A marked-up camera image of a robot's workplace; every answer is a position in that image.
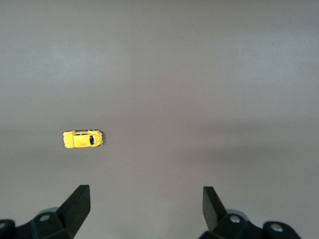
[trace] gray surface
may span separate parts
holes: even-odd
[[[195,239],[210,185],[317,238],[319,2],[278,2],[1,1],[0,217],[90,184],[76,238]]]

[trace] yellow toy car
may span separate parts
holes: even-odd
[[[71,130],[63,133],[66,148],[96,147],[103,143],[103,134],[97,129]]]

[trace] screw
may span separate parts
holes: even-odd
[[[48,220],[50,218],[50,215],[46,214],[46,215],[43,215],[42,217],[40,217],[40,222],[44,222],[46,220]]]
[[[230,220],[231,220],[233,223],[240,223],[240,219],[239,219],[239,217],[236,216],[236,215],[232,215],[232,216],[230,217]]]
[[[284,229],[283,229],[279,224],[277,224],[277,223],[272,223],[272,224],[270,225],[270,227],[271,227],[272,230],[274,230],[274,231],[276,231],[276,232],[279,232],[279,233],[281,233],[281,232],[284,231]]]

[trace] toy car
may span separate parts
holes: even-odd
[[[103,143],[103,134],[97,129],[71,130],[63,133],[66,148],[96,147]]]

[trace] toy car window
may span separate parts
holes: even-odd
[[[93,136],[90,136],[90,145],[93,145],[94,144],[94,138]]]

